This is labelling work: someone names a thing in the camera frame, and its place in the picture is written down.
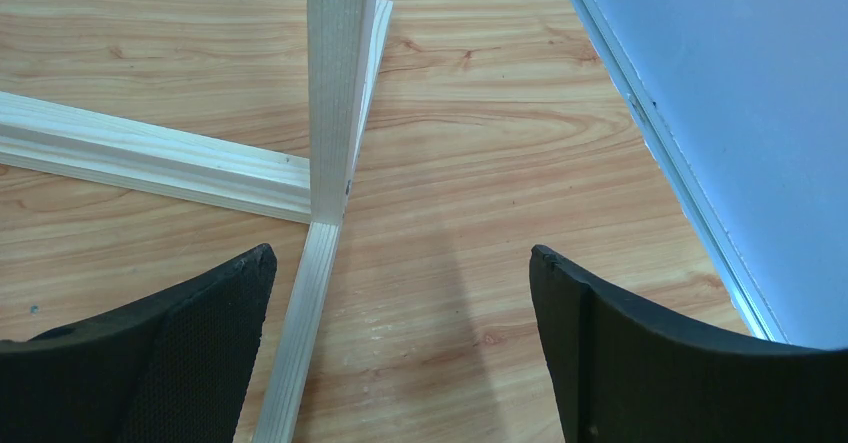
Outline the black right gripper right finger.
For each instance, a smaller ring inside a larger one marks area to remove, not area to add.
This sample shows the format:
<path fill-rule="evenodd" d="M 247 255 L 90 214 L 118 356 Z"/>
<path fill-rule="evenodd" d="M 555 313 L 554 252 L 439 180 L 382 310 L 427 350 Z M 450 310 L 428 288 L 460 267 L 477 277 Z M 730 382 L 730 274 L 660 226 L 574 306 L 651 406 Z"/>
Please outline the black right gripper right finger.
<path fill-rule="evenodd" d="M 544 245 L 529 284 L 569 442 L 843 442 L 847 353 L 663 307 Z"/>

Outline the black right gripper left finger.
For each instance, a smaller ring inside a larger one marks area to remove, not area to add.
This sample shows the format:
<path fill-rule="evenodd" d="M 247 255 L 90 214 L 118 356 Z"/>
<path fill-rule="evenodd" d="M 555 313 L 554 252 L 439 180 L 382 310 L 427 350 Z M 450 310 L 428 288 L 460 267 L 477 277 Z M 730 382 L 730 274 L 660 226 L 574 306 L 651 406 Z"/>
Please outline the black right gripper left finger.
<path fill-rule="evenodd" d="M 116 309 L 1 344 L 5 442 L 229 442 L 275 280 L 259 245 Z"/>

